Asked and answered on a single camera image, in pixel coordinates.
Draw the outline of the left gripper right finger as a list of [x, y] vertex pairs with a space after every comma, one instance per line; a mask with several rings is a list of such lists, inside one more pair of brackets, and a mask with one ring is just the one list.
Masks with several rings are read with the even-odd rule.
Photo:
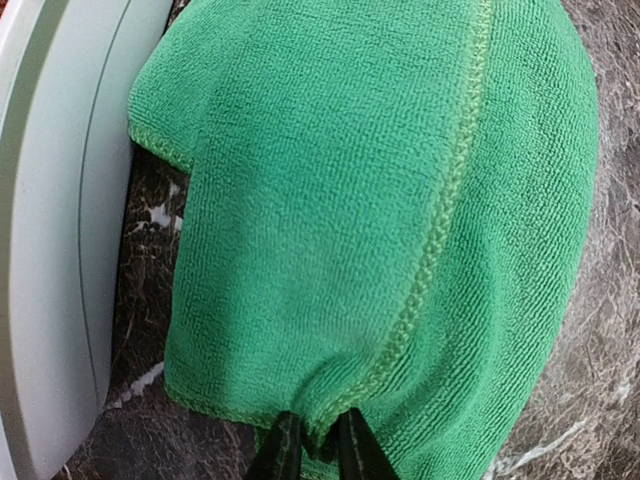
[[351, 408], [339, 417], [339, 476], [345, 480], [398, 480], [362, 413]]

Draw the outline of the green microfiber towel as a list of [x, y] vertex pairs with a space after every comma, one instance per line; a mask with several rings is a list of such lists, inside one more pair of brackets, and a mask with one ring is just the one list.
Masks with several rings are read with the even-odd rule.
[[598, 157], [558, 1], [192, 1], [132, 140], [189, 189], [164, 354], [182, 406], [302, 421], [339, 476], [365, 418], [398, 479], [478, 479], [548, 360]]

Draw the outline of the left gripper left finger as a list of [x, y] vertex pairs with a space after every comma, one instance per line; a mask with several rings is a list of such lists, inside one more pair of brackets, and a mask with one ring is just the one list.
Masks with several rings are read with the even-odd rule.
[[245, 475], [247, 480], [301, 478], [302, 421], [292, 412], [276, 418]]

